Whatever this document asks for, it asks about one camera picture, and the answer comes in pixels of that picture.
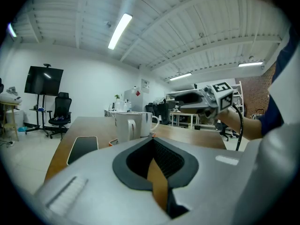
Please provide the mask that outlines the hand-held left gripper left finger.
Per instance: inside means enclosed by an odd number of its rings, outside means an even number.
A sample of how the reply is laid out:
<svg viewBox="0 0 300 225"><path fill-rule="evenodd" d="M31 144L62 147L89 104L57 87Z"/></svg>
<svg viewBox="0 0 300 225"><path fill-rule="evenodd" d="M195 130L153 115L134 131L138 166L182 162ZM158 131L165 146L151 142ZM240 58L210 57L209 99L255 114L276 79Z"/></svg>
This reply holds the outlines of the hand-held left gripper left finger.
<svg viewBox="0 0 300 225"><path fill-rule="evenodd" d="M35 194L54 225L163 225L169 216L151 191L133 190L113 172L113 160L141 138L90 152L49 179Z"/></svg>

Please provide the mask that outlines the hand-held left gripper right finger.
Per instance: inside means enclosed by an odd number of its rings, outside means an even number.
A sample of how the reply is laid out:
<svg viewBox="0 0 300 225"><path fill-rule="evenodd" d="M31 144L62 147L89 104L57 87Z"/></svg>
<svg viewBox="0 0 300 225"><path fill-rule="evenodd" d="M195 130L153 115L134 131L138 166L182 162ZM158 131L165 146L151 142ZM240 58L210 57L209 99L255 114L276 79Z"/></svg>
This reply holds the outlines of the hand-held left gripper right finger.
<svg viewBox="0 0 300 225"><path fill-rule="evenodd" d="M293 186L293 125L283 125L243 152L158 140L194 156L187 185L171 187L156 225L268 225L281 223Z"/></svg>

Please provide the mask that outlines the white mug with blue marks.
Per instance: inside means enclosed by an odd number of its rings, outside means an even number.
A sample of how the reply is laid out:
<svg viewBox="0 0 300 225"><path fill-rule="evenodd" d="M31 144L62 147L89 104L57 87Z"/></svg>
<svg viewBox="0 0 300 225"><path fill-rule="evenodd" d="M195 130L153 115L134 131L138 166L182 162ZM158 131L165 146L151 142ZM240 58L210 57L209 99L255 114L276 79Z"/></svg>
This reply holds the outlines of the white mug with blue marks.
<svg viewBox="0 0 300 225"><path fill-rule="evenodd" d="M141 137L149 136L150 132L156 130L159 126L159 118L154 116L151 112L141 112L142 114L142 123L141 123ZM152 119L155 119L157 124L152 127Z"/></svg>

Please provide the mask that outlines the white ceramic mug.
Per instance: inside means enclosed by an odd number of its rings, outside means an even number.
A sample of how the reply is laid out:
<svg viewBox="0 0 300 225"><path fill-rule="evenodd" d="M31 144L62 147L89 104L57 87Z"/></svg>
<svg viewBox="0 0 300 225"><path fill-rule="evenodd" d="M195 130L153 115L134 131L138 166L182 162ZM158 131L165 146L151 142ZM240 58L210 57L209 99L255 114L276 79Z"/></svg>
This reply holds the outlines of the white ceramic mug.
<svg viewBox="0 0 300 225"><path fill-rule="evenodd" d="M119 112L115 115L118 143L126 143L141 137L142 114Z"/></svg>

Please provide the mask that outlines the person's right hand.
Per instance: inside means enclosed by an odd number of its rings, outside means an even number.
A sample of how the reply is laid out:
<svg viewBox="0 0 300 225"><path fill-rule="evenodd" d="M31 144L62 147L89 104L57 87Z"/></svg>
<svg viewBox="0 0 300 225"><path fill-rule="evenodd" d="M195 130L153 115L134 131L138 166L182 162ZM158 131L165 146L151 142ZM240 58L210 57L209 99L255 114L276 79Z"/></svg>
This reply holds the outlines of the person's right hand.
<svg viewBox="0 0 300 225"><path fill-rule="evenodd" d="M204 115L207 119L214 119L214 120L218 120L218 109L217 108L210 108L210 109L206 109L204 111Z"/></svg>

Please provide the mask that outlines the wooden workbench with white legs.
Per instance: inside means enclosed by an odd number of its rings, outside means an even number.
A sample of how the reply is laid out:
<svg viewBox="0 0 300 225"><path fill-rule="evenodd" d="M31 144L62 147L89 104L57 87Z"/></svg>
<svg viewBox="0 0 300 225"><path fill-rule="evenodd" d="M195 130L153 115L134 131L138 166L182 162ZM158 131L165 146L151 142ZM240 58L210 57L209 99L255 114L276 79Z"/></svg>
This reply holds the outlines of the wooden workbench with white legs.
<svg viewBox="0 0 300 225"><path fill-rule="evenodd" d="M188 129L195 129L199 126L200 119L197 114L182 113L182 112L170 112L171 126L185 127Z"/></svg>

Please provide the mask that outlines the black smartphone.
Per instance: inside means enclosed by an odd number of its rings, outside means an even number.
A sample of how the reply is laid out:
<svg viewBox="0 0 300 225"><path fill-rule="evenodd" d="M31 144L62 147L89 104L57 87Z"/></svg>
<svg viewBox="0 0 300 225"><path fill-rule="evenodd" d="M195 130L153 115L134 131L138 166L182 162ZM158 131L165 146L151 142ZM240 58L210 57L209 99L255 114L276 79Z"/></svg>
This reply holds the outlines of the black smartphone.
<svg viewBox="0 0 300 225"><path fill-rule="evenodd" d="M95 150L98 150L98 139L96 136L77 137L67 158L67 165L72 164L77 159Z"/></svg>

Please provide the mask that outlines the grey refrigerator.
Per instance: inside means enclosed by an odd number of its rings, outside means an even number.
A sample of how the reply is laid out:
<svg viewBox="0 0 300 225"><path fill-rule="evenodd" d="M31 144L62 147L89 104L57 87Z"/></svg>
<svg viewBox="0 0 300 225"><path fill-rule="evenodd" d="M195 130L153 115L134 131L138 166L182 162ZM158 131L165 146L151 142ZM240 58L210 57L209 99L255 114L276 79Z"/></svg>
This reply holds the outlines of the grey refrigerator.
<svg viewBox="0 0 300 225"><path fill-rule="evenodd" d="M132 88L124 92L124 100L128 100L131 104L131 111L143 111L143 93L138 89Z"/></svg>

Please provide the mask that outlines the cluster of plastic bottles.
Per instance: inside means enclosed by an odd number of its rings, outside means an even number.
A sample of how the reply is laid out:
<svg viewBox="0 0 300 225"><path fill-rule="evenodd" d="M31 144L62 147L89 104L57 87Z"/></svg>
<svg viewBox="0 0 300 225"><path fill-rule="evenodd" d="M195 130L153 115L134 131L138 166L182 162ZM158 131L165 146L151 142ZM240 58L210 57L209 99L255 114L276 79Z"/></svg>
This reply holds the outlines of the cluster of plastic bottles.
<svg viewBox="0 0 300 225"><path fill-rule="evenodd" d="M109 111L113 112L128 112L131 111L131 103L129 101L115 101L110 104Z"/></svg>

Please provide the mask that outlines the white standing desk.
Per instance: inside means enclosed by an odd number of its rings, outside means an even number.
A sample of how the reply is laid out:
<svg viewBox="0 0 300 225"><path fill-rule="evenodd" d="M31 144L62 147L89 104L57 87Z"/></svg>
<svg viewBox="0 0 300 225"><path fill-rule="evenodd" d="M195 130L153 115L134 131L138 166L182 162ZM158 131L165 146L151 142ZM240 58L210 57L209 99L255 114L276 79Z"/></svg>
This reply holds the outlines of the white standing desk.
<svg viewBox="0 0 300 225"><path fill-rule="evenodd" d="M105 117L115 117L117 113L126 113L130 112L131 110L104 110Z"/></svg>

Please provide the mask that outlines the black mesh office chair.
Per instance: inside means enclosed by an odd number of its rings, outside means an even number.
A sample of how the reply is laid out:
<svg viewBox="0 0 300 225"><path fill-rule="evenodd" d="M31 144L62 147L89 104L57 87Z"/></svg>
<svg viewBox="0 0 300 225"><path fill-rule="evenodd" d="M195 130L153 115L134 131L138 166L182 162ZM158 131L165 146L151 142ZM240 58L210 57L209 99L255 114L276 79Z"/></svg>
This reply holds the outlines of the black mesh office chair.
<svg viewBox="0 0 300 225"><path fill-rule="evenodd" d="M52 111L47 111L49 113L49 124L56 126L56 129L49 134L52 139L54 135L60 134L61 139L63 134L68 131L66 127L67 124L71 123L71 112L69 111L72 103L72 99L66 92L59 92L58 96L55 98L55 109L52 116Z"/></svg>

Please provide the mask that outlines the navy printed t-shirt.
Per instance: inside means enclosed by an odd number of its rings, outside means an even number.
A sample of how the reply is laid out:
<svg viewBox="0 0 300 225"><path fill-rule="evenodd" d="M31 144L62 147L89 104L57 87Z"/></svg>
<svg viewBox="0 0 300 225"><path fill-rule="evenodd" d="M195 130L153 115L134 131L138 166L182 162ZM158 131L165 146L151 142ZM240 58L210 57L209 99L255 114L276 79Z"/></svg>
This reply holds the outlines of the navy printed t-shirt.
<svg viewBox="0 0 300 225"><path fill-rule="evenodd" d="M272 83L278 78L281 72L285 69L286 65L288 64L291 57L293 56L299 41L300 41L300 37L296 29L293 26L291 26L289 28L289 41L286 44L286 46L280 51L277 57L276 68L272 78ZM261 122L262 136L265 136L269 131L283 125L284 122L281 113L272 96L270 96L267 111L262 117L259 118L259 121Z"/></svg>

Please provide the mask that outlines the white round bin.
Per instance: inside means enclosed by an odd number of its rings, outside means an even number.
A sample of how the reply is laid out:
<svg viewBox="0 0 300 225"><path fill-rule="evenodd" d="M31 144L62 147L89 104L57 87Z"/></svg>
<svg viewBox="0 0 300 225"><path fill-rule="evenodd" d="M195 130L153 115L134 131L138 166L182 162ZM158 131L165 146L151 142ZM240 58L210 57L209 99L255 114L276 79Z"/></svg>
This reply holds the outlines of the white round bin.
<svg viewBox="0 0 300 225"><path fill-rule="evenodd" d="M23 123L24 123L24 111L23 110L18 110L18 109L14 109L14 115L12 115L12 111L9 110L6 112L6 120L7 123L13 123L13 116L15 118L15 124L17 129L19 127L23 127Z"/></svg>

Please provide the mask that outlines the wooden stool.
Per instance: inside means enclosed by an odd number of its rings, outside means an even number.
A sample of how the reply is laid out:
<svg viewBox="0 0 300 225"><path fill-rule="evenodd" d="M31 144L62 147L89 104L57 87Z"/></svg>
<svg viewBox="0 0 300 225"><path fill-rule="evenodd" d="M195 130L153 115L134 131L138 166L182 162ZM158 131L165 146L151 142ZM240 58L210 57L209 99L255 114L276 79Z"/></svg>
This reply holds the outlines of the wooden stool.
<svg viewBox="0 0 300 225"><path fill-rule="evenodd" d="M17 108L18 104L0 102L3 106L3 123L2 135L6 135L9 131L14 132L15 140L19 141L18 129L23 126L23 110Z"/></svg>

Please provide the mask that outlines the black television screen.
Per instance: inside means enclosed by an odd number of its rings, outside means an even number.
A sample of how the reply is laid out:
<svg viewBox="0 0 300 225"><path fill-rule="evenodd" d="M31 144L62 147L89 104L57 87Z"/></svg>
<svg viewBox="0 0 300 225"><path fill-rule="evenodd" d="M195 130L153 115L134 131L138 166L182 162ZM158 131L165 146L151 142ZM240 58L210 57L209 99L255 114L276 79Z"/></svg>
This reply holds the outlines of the black television screen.
<svg viewBox="0 0 300 225"><path fill-rule="evenodd" d="M24 92L36 95L58 96L63 69L31 66Z"/></svg>

